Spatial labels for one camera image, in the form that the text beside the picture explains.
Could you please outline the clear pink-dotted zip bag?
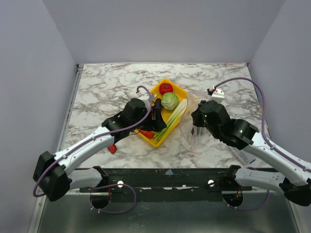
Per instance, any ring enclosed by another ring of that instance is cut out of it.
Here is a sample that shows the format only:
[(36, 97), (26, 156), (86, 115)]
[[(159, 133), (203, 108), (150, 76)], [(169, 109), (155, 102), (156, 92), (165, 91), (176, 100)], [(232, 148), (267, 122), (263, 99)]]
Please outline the clear pink-dotted zip bag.
[(207, 130), (194, 126), (191, 114), (197, 109), (201, 99), (195, 93), (187, 93), (187, 106), (178, 124), (182, 146), (186, 150), (194, 150), (202, 144)]

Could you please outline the green celery stalk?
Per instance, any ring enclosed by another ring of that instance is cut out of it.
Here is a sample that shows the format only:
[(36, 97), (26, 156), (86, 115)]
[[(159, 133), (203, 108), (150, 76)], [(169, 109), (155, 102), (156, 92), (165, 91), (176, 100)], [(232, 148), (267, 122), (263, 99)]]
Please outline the green celery stalk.
[(181, 117), (183, 116), (186, 108), (188, 105), (187, 99), (182, 99), (181, 102), (177, 105), (177, 107), (174, 109), (174, 111), (171, 113), (169, 118), (166, 121), (166, 128), (163, 129), (161, 132), (156, 133), (153, 142), (157, 144), (159, 141), (162, 140), (162, 138), (166, 137), (167, 134), (169, 134), (173, 128), (176, 126), (176, 124), (179, 122)]

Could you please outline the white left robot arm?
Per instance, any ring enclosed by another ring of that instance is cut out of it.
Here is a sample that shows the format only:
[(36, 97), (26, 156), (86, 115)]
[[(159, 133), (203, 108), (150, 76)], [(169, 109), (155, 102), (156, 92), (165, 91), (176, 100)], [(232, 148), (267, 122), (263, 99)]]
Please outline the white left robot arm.
[(88, 158), (129, 136), (134, 130), (159, 132), (166, 127), (160, 104), (133, 98), (116, 115), (107, 118), (92, 134), (68, 149), (42, 153), (33, 180), (49, 201), (62, 198), (69, 190), (94, 188), (102, 192), (108, 180), (99, 167), (79, 170)]

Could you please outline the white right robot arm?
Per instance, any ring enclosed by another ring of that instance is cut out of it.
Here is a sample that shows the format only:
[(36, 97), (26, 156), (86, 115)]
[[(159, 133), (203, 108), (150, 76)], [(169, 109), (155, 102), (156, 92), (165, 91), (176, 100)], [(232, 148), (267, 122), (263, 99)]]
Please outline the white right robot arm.
[(252, 154), (275, 169), (271, 172), (231, 166), (222, 181), (227, 189), (258, 187), (280, 192), (297, 205), (310, 205), (310, 163), (265, 141), (256, 126), (243, 119), (230, 118), (225, 107), (214, 100), (201, 101), (191, 117), (193, 126), (206, 128), (220, 142)]

